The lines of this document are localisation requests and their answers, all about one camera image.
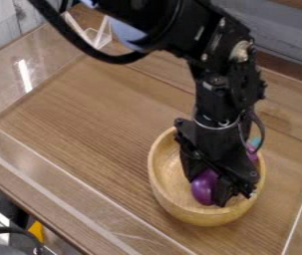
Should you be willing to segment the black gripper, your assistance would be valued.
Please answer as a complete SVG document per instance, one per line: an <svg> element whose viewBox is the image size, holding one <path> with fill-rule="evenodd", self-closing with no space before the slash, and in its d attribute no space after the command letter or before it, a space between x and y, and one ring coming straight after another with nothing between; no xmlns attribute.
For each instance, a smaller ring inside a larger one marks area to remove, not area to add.
<svg viewBox="0 0 302 255"><path fill-rule="evenodd" d="M241 194L253 196L259 173L246 155L238 125L207 127L197 120L174 121L174 140L179 144L179 160L188 182L209 169L213 175L211 198L218 207Z"/></svg>

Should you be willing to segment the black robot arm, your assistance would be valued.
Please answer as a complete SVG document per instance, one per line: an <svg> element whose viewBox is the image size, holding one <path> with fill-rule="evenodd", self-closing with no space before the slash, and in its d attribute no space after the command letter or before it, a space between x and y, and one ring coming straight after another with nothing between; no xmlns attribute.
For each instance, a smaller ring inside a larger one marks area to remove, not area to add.
<svg viewBox="0 0 302 255"><path fill-rule="evenodd" d="M47 0L28 0L67 41L96 60L123 65L166 51L187 63L195 100L188 120L174 120L174 139L186 179L209 169L207 202L218 207L250 197L259 172L249 155L250 129L261 127L255 104L266 83L257 66L249 27L210 0L80 0L112 20L120 42L131 49L110 55L82 38Z"/></svg>

